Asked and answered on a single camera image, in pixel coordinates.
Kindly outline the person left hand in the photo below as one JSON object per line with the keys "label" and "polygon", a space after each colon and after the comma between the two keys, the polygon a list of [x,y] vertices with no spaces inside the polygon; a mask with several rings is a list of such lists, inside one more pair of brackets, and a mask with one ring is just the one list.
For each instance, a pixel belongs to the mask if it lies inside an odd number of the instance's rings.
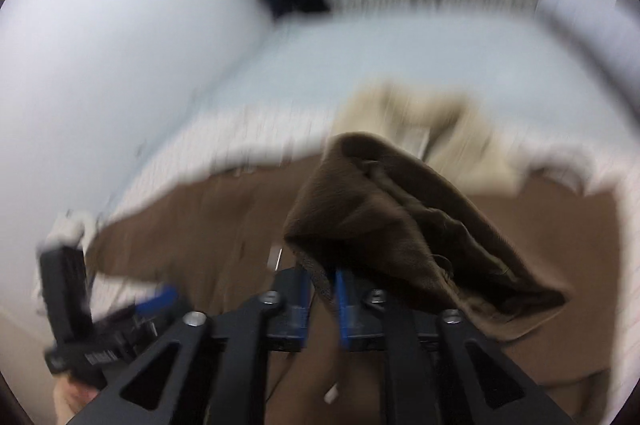
{"label": "person left hand", "polygon": [[100,393],[92,386],[68,376],[55,379],[53,404],[58,425],[66,425],[78,412]]}

